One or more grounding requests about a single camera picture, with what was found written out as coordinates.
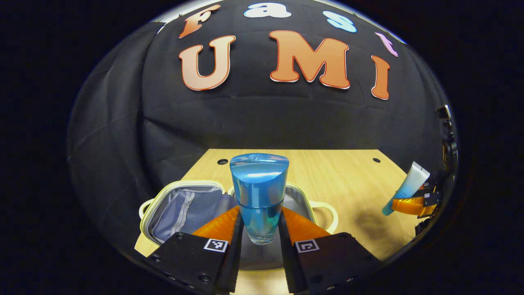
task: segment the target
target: lotion tube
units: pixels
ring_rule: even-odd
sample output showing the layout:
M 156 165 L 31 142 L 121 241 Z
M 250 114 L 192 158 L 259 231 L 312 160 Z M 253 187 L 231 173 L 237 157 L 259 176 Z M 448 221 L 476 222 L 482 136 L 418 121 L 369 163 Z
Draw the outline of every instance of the lotion tube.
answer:
M 389 202 L 382 208 L 382 213 L 386 216 L 393 213 L 393 209 L 391 209 L 391 205 L 393 203 L 393 199 L 400 199 L 400 198 L 411 198 L 417 190 L 424 184 L 424 182 L 429 178 L 430 173 L 422 168 L 419 164 L 413 162 L 411 164 L 411 169 L 408 172 L 408 175 L 406 176 L 406 179 L 404 179 L 404 182 L 400 185 L 397 192 L 393 195 L 393 197 L 389 200 Z

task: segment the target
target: blue bottle cap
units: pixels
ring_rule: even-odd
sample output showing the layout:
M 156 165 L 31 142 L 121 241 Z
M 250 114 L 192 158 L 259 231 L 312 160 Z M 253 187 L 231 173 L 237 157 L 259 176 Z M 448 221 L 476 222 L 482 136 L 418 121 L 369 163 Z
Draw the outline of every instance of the blue bottle cap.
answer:
M 244 154 L 230 161 L 237 201 L 246 207 L 268 207 L 284 198 L 289 160 L 271 154 Z

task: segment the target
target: blue bottle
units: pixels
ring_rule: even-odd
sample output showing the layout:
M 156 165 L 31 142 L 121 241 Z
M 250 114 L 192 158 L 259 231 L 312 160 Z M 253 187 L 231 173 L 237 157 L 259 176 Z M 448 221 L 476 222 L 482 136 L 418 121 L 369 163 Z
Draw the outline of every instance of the blue bottle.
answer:
M 251 241 L 273 241 L 282 211 L 289 160 L 271 154 L 244 154 L 230 161 L 240 214 Z

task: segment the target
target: orange letter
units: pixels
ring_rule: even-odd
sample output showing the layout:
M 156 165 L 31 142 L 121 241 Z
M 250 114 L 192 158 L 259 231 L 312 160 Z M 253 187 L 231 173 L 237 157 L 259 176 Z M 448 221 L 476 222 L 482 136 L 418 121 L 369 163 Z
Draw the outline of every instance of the orange letter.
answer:
M 228 35 L 209 42 L 209 46 L 215 48 L 215 70 L 209 76 L 201 76 L 198 73 L 198 53 L 204 48 L 202 45 L 195 45 L 182 51 L 178 57 L 182 59 L 184 84 L 196 91 L 213 89 L 222 84 L 229 75 L 230 44 L 235 39 L 235 36 Z
M 371 56 L 373 62 L 375 62 L 375 86 L 371 88 L 371 94 L 374 97 L 387 100 L 389 98 L 388 93 L 388 70 L 389 64 L 378 56 Z
M 216 5 L 213 5 L 213 6 L 209 7 L 209 8 L 206 8 L 206 9 L 202 10 L 199 13 L 195 13 L 192 16 L 188 17 L 185 20 L 184 31 L 180 34 L 180 36 L 178 38 L 182 39 L 183 37 L 185 37 L 185 36 L 191 34 L 192 32 L 200 29 L 200 27 L 202 25 L 199 24 L 198 22 L 199 21 L 205 22 L 211 16 L 211 11 L 212 10 L 217 10 L 218 8 L 220 8 L 220 5 L 216 4 Z
M 350 87 L 346 78 L 346 51 L 349 49 L 346 43 L 326 38 L 313 51 L 302 35 L 295 31 L 272 31 L 269 36 L 276 39 L 278 45 L 277 70 L 270 75 L 273 81 L 298 81 L 300 75 L 293 70 L 293 61 L 296 60 L 307 82 L 313 82 L 325 64 L 320 83 L 342 89 Z

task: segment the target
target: wooden table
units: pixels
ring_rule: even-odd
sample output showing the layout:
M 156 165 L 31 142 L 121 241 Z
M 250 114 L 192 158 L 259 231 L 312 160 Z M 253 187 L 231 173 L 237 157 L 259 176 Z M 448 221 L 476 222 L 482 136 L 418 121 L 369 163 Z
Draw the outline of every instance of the wooden table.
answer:
M 298 185 L 312 201 L 331 204 L 338 212 L 335 233 L 347 232 L 369 252 L 385 260 L 415 237 L 415 226 L 423 219 L 382 207 L 398 189 L 406 174 L 379 150 L 233 150 L 210 149 L 182 180 L 215 180 L 226 190 L 233 186 L 229 164 L 220 159 L 247 153 L 269 153 L 289 159 L 287 181 Z M 331 214 L 315 208 L 317 224 L 327 228 Z M 157 246 L 142 234 L 135 249 L 149 256 Z M 284 270 L 239 271 L 235 294 L 288 294 Z

